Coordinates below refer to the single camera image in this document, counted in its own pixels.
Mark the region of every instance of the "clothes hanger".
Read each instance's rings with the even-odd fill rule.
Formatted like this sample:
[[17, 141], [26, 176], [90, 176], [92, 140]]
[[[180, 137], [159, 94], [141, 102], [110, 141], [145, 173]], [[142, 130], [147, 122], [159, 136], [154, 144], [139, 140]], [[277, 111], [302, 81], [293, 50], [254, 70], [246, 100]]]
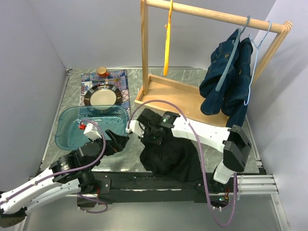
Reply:
[[257, 65], [257, 59], [258, 59], [258, 53], [259, 53], [259, 50], [260, 50], [260, 47], [261, 47], [261, 44], [262, 44], [262, 42], [264, 41], [264, 39], [265, 39], [265, 37], [268, 35], [268, 33], [269, 33], [269, 30], [270, 30], [270, 28], [271, 28], [271, 21], [268, 21], [269, 22], [269, 29], [267, 30], [267, 32], [266, 32], [266, 34], [265, 34], [265, 36], [263, 37], [263, 39], [260, 41], [260, 43], [259, 43], [259, 45], [257, 46], [256, 44], [255, 44], [255, 41], [251, 38], [251, 34], [249, 34], [249, 39], [250, 39], [250, 41], [252, 41], [252, 43], [254, 44], [254, 46], [256, 47], [256, 49], [257, 49], [257, 53], [256, 53], [256, 60], [255, 60], [255, 65], [254, 65], [254, 70], [253, 70], [253, 72], [252, 72], [252, 75], [251, 75], [251, 81], [250, 81], [250, 84], [249, 84], [249, 93], [248, 93], [248, 99], [247, 99], [247, 102], [246, 101], [244, 101], [244, 106], [247, 106], [248, 105], [248, 103], [249, 103], [249, 99], [250, 99], [250, 87], [251, 87], [251, 84], [252, 84], [252, 82], [253, 82], [253, 80], [254, 80], [254, 75], [255, 75], [255, 69], [256, 69], [256, 65]]
[[221, 77], [220, 77], [220, 79], [219, 79], [219, 82], [218, 82], [218, 84], [217, 84], [217, 86], [216, 86], [216, 88], [215, 88], [215, 91], [220, 91], [221, 86], [222, 86], [223, 82], [225, 81], [227, 72], [228, 72], [229, 67], [230, 67], [230, 65], [231, 65], [232, 59], [233, 59], [233, 57], [234, 57], [234, 55], [235, 55], [235, 51], [236, 51], [237, 45], [239, 44], [240, 36], [241, 36], [242, 33], [245, 31], [245, 29], [246, 29], [246, 27], [247, 27], [249, 21], [250, 21], [250, 15], [247, 17], [247, 21], [246, 21], [246, 24], [245, 24], [243, 30], [241, 31], [241, 29], [238, 28], [239, 33], [238, 33], [238, 35], [237, 35], [237, 37], [236, 37], [236, 39], [235, 39], [233, 50], [232, 50], [232, 52], [231, 52], [231, 55], [230, 55], [230, 58], [229, 58], [229, 60], [228, 60], [227, 66], [226, 66], [225, 70], [223, 71], [223, 73], [222, 73], [222, 75], [221, 75]]
[[167, 29], [167, 34], [166, 34], [166, 47], [165, 47], [164, 76], [166, 76], [168, 74], [172, 6], [173, 6], [173, 0], [170, 0], [170, 9], [169, 9], [169, 15], [168, 15], [168, 25], [165, 25], [165, 28]]

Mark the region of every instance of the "wooden clothes rack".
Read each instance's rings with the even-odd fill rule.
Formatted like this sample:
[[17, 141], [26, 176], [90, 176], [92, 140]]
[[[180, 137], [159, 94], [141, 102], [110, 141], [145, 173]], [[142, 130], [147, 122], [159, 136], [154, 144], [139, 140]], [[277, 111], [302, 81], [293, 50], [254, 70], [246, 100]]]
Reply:
[[[142, 48], [142, 80], [143, 86], [140, 89], [135, 103], [137, 105], [142, 104], [148, 100], [167, 100], [171, 103], [177, 105], [184, 114], [193, 120], [200, 121], [202, 123], [225, 127], [228, 117], [222, 112], [216, 115], [204, 115], [200, 111], [200, 106], [205, 100], [199, 92], [199, 88], [191, 86], [189, 84], [184, 84], [177, 82], [168, 78], [159, 77], [151, 75], [148, 72], [148, 37], [149, 37], [149, 13], [148, 6], [157, 7], [161, 9], [166, 9], [169, 11], [170, 2], [164, 0], [141, 0], [141, 48]], [[207, 10], [203, 8], [198, 8], [194, 6], [173, 3], [172, 11], [191, 14], [195, 16], [200, 16], [204, 18], [214, 19], [217, 21], [222, 21], [226, 23], [232, 23], [240, 26], [244, 26], [247, 18], [242, 16], [237, 16], [228, 13], [221, 13], [212, 10]], [[260, 21], [257, 19], [250, 19], [248, 27], [267, 31], [270, 23], [265, 21]], [[269, 63], [270, 59], [273, 57], [284, 38], [290, 32], [292, 28], [291, 22], [285, 22], [283, 25], [272, 23], [270, 32], [276, 33], [276, 37], [273, 42], [263, 55], [262, 59], [258, 63], [254, 81], [255, 83]], [[148, 107], [157, 109], [158, 111], [177, 111], [168, 104], [164, 103], [149, 103]]]

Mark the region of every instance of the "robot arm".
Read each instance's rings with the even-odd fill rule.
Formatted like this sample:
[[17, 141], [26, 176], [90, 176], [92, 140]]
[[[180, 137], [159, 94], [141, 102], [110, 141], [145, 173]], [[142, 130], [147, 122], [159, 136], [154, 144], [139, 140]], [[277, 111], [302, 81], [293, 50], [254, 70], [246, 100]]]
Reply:
[[[71, 173], [60, 174], [47, 178], [44, 177], [64, 170], [74, 169], [92, 163], [103, 149], [103, 140], [92, 124], [84, 127], [84, 134], [91, 140], [82, 147], [61, 156], [51, 166], [38, 176], [0, 195], [0, 226], [7, 228], [25, 219], [34, 209], [61, 197], [74, 193], [88, 193], [95, 184], [91, 169], [94, 166]], [[118, 136], [110, 130], [105, 131], [111, 140], [106, 141], [104, 155], [113, 155], [124, 149], [129, 137]]]
[[251, 143], [239, 126], [215, 127], [191, 119], [187, 121], [179, 114], [165, 112], [163, 116], [150, 109], [144, 109], [137, 120], [132, 120], [128, 133], [136, 133], [142, 142], [160, 144], [166, 136], [187, 138], [196, 141], [189, 127], [194, 128], [202, 144], [223, 153], [223, 160], [216, 167], [212, 184], [226, 185], [235, 172], [243, 172], [251, 149]]
[[[136, 133], [142, 142], [159, 145], [166, 136], [187, 138], [196, 141], [189, 124], [196, 130], [200, 142], [223, 153], [223, 161], [216, 167], [210, 181], [219, 191], [229, 181], [234, 172], [243, 172], [251, 144], [239, 126], [220, 128], [187, 119], [176, 113], [165, 112], [163, 116], [144, 109], [137, 120], [132, 120], [128, 133]], [[71, 173], [41, 179], [64, 170], [75, 169], [92, 163], [103, 149], [103, 140], [92, 124], [84, 127], [84, 134], [91, 140], [82, 147], [61, 156], [56, 162], [38, 176], [20, 187], [0, 195], [0, 226], [3, 228], [21, 222], [34, 209], [51, 201], [73, 193], [88, 193], [95, 184], [91, 169], [84, 168]], [[104, 155], [113, 155], [124, 149], [129, 137], [118, 136], [110, 130], [105, 131], [111, 138], [106, 141]]]

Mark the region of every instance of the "blue hanger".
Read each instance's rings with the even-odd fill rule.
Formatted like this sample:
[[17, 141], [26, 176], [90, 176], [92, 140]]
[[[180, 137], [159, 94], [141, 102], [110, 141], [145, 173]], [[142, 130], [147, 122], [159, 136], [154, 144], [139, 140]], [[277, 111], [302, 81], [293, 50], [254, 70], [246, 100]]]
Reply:
[[266, 35], [268, 35], [268, 33], [269, 33], [269, 30], [270, 30], [270, 28], [271, 28], [271, 21], [269, 21], [269, 25], [270, 25], [270, 26], [269, 26], [268, 31], [266, 32], [265, 36], [264, 36], [264, 37], [263, 37], [263, 39], [260, 41], [260, 43], [259, 43], [259, 45], [258, 45], [258, 46], [255, 44], [255, 41], [251, 38], [251, 34], [249, 34], [249, 39], [250, 39], [250, 41], [252, 41], [252, 43], [253, 43], [253, 44], [254, 44], [254, 46], [256, 47], [256, 49], [257, 49], [257, 54], [256, 54], [256, 61], [255, 61], [255, 65], [254, 65], [254, 70], [253, 70], [253, 72], [252, 72], [252, 75], [251, 75], [251, 81], [250, 81], [250, 84], [249, 84], [248, 99], [247, 99], [247, 102], [246, 102], [246, 101], [244, 101], [244, 105], [245, 105], [245, 106], [247, 106], [247, 105], [248, 105], [248, 103], [249, 103], [249, 99], [250, 99], [250, 87], [251, 87], [251, 84], [252, 84], [252, 82], [253, 82], [253, 80], [254, 80], [254, 75], [255, 75], [255, 69], [256, 69], [256, 65], [257, 65], [257, 59], [258, 59], [259, 49], [260, 49], [261, 44], [262, 44], [262, 42], [264, 41], [264, 39], [265, 39]]
[[243, 30], [241, 31], [241, 29], [238, 28], [239, 33], [238, 33], [238, 35], [237, 35], [237, 37], [236, 37], [236, 39], [235, 39], [233, 50], [232, 50], [232, 52], [231, 52], [231, 55], [230, 55], [230, 58], [229, 58], [229, 60], [228, 60], [227, 66], [226, 66], [225, 70], [223, 71], [223, 73], [222, 73], [222, 75], [221, 75], [221, 77], [220, 77], [220, 79], [219, 79], [219, 82], [218, 82], [218, 84], [217, 84], [217, 86], [216, 86], [216, 88], [215, 88], [215, 91], [220, 91], [221, 86], [222, 86], [223, 82], [225, 81], [227, 72], [228, 72], [229, 67], [230, 67], [230, 65], [231, 65], [232, 59], [233, 59], [233, 57], [234, 57], [234, 55], [235, 55], [235, 51], [236, 51], [237, 45], [239, 44], [240, 36], [241, 36], [242, 33], [245, 31], [245, 29], [246, 29], [246, 27], [247, 27], [249, 21], [250, 21], [250, 16], [247, 17], [247, 21], [246, 21], [246, 24], [245, 24]]

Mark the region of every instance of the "black cloth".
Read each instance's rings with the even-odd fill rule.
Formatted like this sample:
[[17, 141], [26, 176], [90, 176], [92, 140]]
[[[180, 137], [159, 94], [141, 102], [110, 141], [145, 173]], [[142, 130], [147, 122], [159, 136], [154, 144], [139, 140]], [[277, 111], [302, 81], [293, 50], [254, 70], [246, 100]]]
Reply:
[[181, 182], [202, 178], [198, 152], [193, 143], [184, 138], [164, 138], [160, 145], [143, 143], [140, 161], [154, 174], [166, 175]]

